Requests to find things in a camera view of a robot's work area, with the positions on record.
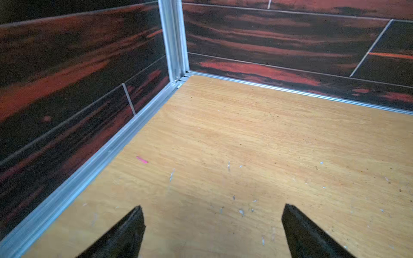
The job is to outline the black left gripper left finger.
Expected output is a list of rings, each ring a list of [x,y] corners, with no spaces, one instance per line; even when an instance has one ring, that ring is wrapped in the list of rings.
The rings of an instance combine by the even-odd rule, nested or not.
[[[142,207],[136,206],[78,257],[136,258],[145,229]]]

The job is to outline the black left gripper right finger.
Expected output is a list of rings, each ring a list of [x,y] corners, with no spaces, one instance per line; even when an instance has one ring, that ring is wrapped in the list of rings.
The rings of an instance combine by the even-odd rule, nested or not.
[[[293,258],[353,257],[296,206],[286,204],[281,220]]]

